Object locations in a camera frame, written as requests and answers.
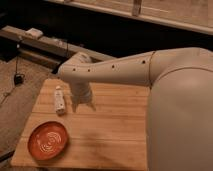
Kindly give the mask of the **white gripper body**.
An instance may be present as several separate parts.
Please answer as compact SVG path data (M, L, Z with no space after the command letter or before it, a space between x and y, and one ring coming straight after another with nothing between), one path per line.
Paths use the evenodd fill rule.
M72 83L69 87L73 103L83 104L92 101L92 90L88 83Z

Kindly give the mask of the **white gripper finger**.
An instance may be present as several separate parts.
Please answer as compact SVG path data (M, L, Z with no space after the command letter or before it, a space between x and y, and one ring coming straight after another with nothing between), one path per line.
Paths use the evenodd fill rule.
M92 102L87 103L87 106L89 106L93 111L96 111L95 105Z
M77 108L78 108L78 103L72 103L72 110L74 113L76 113Z

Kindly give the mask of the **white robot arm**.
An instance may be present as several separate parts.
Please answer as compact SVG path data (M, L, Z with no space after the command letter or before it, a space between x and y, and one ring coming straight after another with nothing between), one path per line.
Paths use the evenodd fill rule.
M78 52L58 75L74 106L92 100L92 82L149 87L148 171L213 171L212 51L157 50L97 63Z

